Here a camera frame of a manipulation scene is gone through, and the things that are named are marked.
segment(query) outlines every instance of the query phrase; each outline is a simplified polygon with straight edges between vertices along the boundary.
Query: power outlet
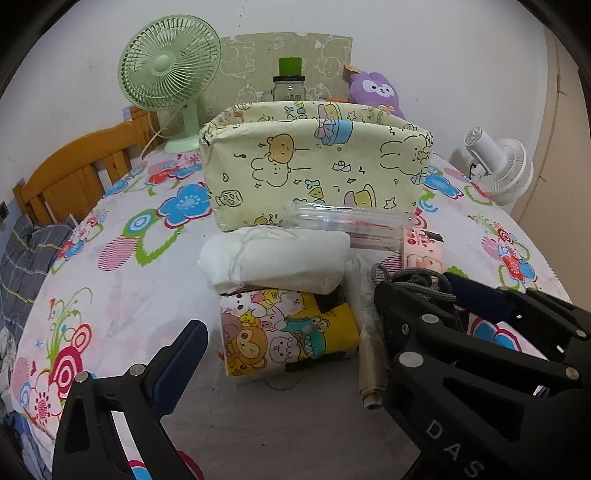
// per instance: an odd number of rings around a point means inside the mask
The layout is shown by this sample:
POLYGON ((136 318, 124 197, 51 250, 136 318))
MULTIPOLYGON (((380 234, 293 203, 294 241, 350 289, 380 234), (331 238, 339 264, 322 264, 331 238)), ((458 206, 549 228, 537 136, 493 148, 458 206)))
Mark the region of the power outlet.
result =
POLYGON ((0 222, 6 220, 8 216, 8 207, 6 206, 6 202, 0 203, 0 222))

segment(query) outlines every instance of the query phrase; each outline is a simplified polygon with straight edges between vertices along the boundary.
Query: clear plastic wrap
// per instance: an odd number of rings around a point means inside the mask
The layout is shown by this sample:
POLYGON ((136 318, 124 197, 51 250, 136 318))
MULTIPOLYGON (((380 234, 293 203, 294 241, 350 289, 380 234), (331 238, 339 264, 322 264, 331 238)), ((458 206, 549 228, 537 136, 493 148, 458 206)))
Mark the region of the clear plastic wrap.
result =
POLYGON ((404 228, 412 215, 395 215, 385 209, 290 202, 288 226, 308 230, 338 230, 351 237, 352 248, 402 250, 404 228))

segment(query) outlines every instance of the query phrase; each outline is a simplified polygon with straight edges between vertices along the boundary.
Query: glass jar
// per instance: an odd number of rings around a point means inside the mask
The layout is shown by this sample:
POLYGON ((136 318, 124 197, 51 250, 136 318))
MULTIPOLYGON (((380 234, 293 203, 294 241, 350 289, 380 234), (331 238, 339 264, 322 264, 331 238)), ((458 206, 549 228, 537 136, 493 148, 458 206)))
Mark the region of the glass jar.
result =
POLYGON ((273 82, 275 82, 275 86, 272 90, 273 101, 282 102, 291 100, 296 102, 298 100, 305 100, 305 79, 306 78, 303 75, 273 77, 273 82))

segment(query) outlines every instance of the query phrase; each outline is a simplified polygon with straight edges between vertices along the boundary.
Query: fan grille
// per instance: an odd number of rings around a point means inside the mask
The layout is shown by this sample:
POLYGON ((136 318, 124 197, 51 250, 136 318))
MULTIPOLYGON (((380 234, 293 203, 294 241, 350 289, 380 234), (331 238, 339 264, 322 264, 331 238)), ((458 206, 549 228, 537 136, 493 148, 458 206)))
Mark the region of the fan grille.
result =
POLYGON ((191 15, 162 17, 127 44, 119 84, 140 108, 159 111, 194 101, 212 81, 221 45, 206 21, 191 15))
POLYGON ((507 165, 500 172, 482 177, 479 185, 499 205, 507 205, 528 189, 534 168, 519 141, 501 138, 497 144, 507 155, 507 165))

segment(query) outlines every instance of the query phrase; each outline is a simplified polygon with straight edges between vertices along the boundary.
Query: yellow cartoon box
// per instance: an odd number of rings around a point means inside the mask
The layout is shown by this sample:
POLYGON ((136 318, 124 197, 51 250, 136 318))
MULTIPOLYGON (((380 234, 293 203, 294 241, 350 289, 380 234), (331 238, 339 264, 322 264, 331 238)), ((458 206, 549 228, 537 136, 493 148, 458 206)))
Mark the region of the yellow cartoon box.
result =
POLYGON ((203 174, 222 231, 280 225, 290 202, 414 211, 431 134, 352 103, 236 105, 204 126, 203 174))
POLYGON ((340 359, 359 344, 341 288, 329 295, 266 288, 223 296, 220 309, 226 373, 233 377, 340 359))

